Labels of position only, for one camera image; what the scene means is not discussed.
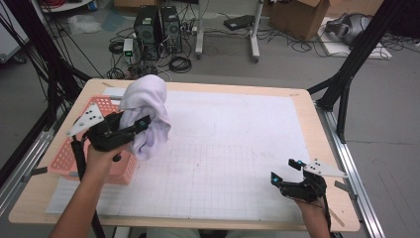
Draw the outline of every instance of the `crumpled lavender cloth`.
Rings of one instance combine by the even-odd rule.
[[[149,128],[136,135],[130,151],[140,160],[154,156],[166,143],[170,130],[169,116],[164,103],[166,84],[156,75],[146,75],[127,87],[120,103],[124,110],[120,129],[133,126],[134,122],[149,115]]]

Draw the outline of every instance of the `human arm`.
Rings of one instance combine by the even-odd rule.
[[[303,222],[311,238],[330,238],[327,218],[325,217],[322,201],[315,200],[312,203],[294,199],[302,212]]]
[[[102,186],[111,170],[112,158],[124,148],[99,152],[89,146],[83,179],[50,237],[87,237]]]

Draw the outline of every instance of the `white metal stand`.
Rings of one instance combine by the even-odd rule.
[[[197,28],[197,40],[195,42],[195,55],[200,60],[203,54],[203,40],[204,40],[204,28],[203,28],[203,14],[201,11],[201,0],[198,0],[198,28]],[[263,11],[263,0],[259,0],[257,4],[257,12],[254,21],[253,29],[250,32],[251,47],[253,51],[253,58],[255,62],[260,60],[260,50],[257,41],[257,32],[259,30],[260,18]]]

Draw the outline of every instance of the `gray floor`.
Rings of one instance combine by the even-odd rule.
[[[92,15],[101,23],[115,17],[103,10]],[[207,24],[223,28],[221,20],[213,19]],[[104,73],[110,67],[108,40],[132,25],[132,19],[122,19],[111,30],[73,37]],[[97,75],[69,40],[65,40],[75,66]],[[254,63],[248,39],[206,35],[205,55],[201,60],[191,55],[189,73],[170,72],[171,79],[165,74],[160,76],[179,82],[309,88],[334,75],[345,60],[320,58],[314,51],[298,53],[282,37],[259,44],[262,57],[259,63]],[[323,53],[320,46],[317,50]],[[420,237],[420,186],[417,185],[420,54],[409,50],[389,51],[392,60],[369,59],[352,84],[346,139],[385,236]],[[0,166],[3,166],[47,105],[29,63],[0,64],[0,91]],[[50,226],[11,224],[7,212],[0,218],[0,237],[46,237],[51,230]],[[344,236],[366,237],[363,229]],[[289,232],[284,237],[308,236]]]

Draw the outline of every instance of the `white plastic bag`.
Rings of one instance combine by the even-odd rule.
[[[101,31],[101,25],[93,16],[75,15],[67,19],[72,35],[96,33]]]

